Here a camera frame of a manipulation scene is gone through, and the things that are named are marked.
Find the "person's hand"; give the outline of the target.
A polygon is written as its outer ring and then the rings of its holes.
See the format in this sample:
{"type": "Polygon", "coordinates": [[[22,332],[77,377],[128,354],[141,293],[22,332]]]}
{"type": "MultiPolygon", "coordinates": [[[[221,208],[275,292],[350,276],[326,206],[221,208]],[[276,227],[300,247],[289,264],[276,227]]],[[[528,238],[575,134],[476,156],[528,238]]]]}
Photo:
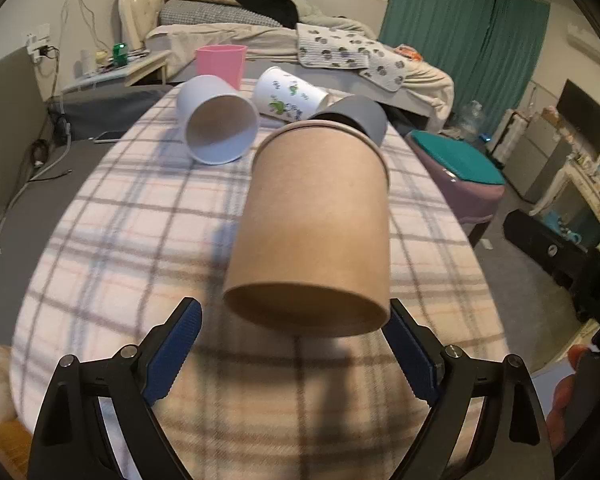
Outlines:
{"type": "Polygon", "coordinates": [[[600,393],[600,388],[595,387],[591,380],[586,382],[584,374],[584,359],[592,356],[590,350],[584,344],[576,344],[568,350],[568,361],[573,367],[574,373],[561,379],[554,389],[551,410],[546,416],[546,427],[552,452],[557,453],[566,442],[565,413],[573,403],[573,399],[585,388],[600,393]]]}

